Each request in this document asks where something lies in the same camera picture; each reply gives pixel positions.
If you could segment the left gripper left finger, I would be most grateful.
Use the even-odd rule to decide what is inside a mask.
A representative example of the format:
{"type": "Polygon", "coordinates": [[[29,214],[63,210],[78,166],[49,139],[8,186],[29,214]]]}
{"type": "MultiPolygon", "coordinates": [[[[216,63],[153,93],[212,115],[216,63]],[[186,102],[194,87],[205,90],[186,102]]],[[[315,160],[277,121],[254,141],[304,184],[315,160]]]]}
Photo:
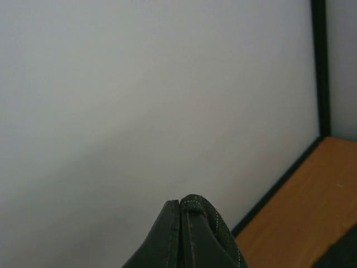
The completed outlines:
{"type": "Polygon", "coordinates": [[[179,252],[179,201],[167,201],[146,239],[123,265],[131,268],[177,267],[179,252]]]}

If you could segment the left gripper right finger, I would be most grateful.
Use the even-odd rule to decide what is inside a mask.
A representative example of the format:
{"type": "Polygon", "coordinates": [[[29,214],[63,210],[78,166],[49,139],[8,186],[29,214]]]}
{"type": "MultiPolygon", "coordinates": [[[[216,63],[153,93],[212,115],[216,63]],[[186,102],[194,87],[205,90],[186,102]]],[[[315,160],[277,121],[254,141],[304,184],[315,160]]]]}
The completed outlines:
{"type": "Polygon", "coordinates": [[[184,212],[181,216],[181,225],[184,267],[237,267],[215,238],[202,214],[184,212]]]}

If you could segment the dark pinstriped shirt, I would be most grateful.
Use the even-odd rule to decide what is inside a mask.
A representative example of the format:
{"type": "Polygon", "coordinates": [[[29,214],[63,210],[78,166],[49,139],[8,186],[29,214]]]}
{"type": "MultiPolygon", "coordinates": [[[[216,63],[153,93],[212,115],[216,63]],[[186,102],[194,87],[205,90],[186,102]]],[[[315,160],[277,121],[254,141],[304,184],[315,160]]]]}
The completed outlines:
{"type": "MultiPolygon", "coordinates": [[[[184,197],[180,201],[180,216],[182,216],[184,212],[202,214],[208,222],[215,238],[237,264],[237,267],[248,267],[228,226],[216,208],[207,199],[195,194],[184,197]]],[[[184,267],[181,223],[180,227],[180,246],[177,266],[184,267]]],[[[330,246],[326,253],[313,264],[313,267],[356,267],[356,226],[343,235],[334,245],[330,246]]]]}

